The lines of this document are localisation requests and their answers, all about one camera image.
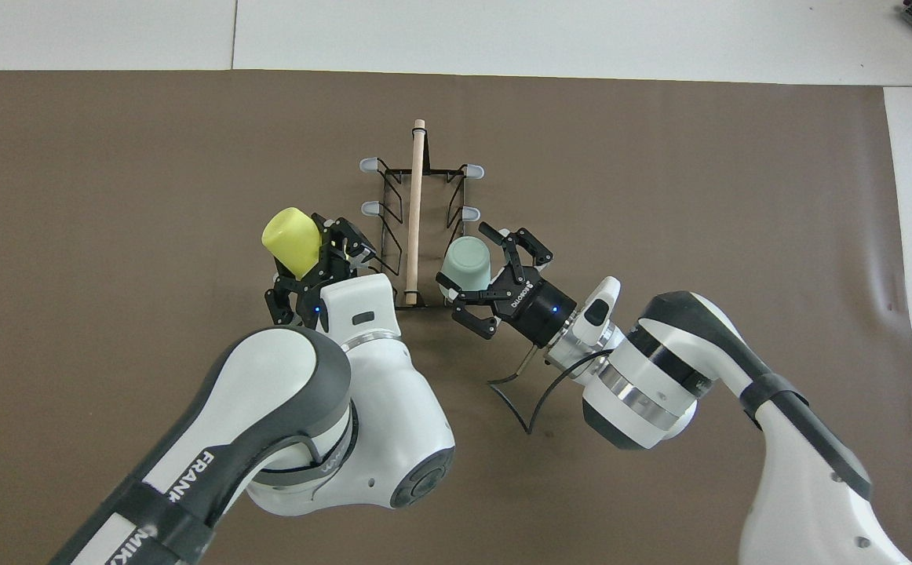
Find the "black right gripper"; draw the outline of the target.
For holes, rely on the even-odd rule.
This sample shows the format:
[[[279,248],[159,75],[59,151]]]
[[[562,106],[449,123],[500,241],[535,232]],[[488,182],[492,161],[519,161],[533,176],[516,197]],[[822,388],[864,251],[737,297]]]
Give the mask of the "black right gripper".
[[[547,346],[577,310],[577,301],[542,278],[541,271],[553,260],[553,252],[526,228],[498,230],[482,222],[478,230],[485,239],[502,248],[504,265],[491,280],[489,286],[493,290],[463,290],[444,272],[436,273],[436,283],[449,296],[454,293],[450,299],[454,309],[452,319],[490,340],[499,318],[536,347]],[[522,262],[520,248],[531,257],[532,265]],[[466,310],[467,305],[493,305],[497,318],[475,317]]]

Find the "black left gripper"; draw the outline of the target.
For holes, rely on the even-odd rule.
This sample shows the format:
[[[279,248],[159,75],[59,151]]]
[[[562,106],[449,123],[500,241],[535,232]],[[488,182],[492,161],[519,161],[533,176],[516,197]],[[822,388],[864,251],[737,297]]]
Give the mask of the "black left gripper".
[[[273,286],[264,295],[273,324],[315,329],[319,317],[326,314],[320,290],[355,278],[361,268],[369,268],[369,262],[378,257],[370,240],[348,219],[329,221],[313,213],[312,220],[321,238],[317,264],[299,280],[285,273],[273,276]],[[297,294],[295,311],[290,299],[294,293]]]

